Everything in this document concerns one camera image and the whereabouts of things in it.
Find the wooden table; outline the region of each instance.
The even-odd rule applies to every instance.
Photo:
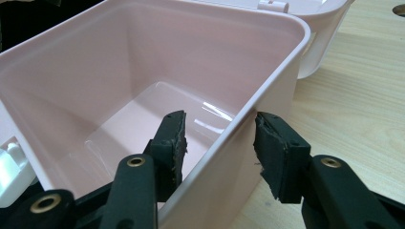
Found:
[[[288,123],[312,147],[348,162],[373,191],[405,203],[403,0],[356,0],[317,73],[299,80]],[[231,228],[305,228],[300,205],[264,181]]]

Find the white plastic container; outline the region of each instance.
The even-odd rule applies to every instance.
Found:
[[[185,180],[160,228],[225,228],[260,180],[256,112],[287,117],[309,36],[283,13],[109,0],[0,54],[0,115],[45,189],[79,198],[185,110]]]
[[[273,10],[303,19],[310,27],[311,40],[301,59],[298,78],[315,73],[330,42],[354,0],[202,0],[248,9]]]

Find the pink plastic container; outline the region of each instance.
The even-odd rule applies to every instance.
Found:
[[[187,112],[185,180],[160,228],[225,228],[260,180],[257,111],[287,117],[309,26],[287,14],[109,0],[0,54],[0,123],[46,189],[79,198]]]

